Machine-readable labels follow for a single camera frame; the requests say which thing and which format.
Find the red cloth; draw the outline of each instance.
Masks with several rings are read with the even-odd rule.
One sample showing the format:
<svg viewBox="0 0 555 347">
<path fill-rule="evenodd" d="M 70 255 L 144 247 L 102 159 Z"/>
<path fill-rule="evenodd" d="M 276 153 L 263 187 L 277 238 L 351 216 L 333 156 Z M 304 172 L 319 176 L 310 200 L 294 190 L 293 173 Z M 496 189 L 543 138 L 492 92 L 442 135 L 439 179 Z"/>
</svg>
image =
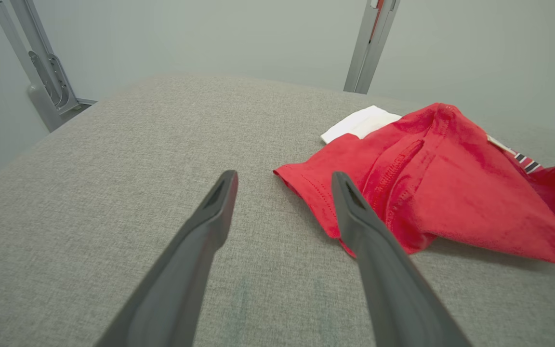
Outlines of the red cloth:
<svg viewBox="0 0 555 347">
<path fill-rule="evenodd" d="M 555 167 L 527 175 L 454 106 L 428 106 L 363 140 L 345 134 L 274 171 L 339 239 L 334 171 L 350 176 L 409 254 L 444 237 L 555 262 Z"/>
</svg>

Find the gray fabric surface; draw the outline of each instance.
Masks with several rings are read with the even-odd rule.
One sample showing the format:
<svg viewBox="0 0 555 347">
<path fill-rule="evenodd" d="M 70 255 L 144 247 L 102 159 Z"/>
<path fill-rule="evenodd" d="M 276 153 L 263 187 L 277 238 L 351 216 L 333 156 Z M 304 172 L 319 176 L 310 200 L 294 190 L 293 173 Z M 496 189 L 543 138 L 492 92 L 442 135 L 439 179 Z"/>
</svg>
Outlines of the gray fabric surface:
<svg viewBox="0 0 555 347">
<path fill-rule="evenodd" d="M 0 346 L 92 345 L 225 169 L 238 199 L 196 346 L 372 346 L 356 262 L 271 172 L 370 105 L 421 106 L 169 76 L 89 108 L 0 172 Z M 467 116 L 555 164 L 555 131 Z M 412 259 L 474 346 L 555 346 L 555 265 L 443 240 Z"/>
</svg>

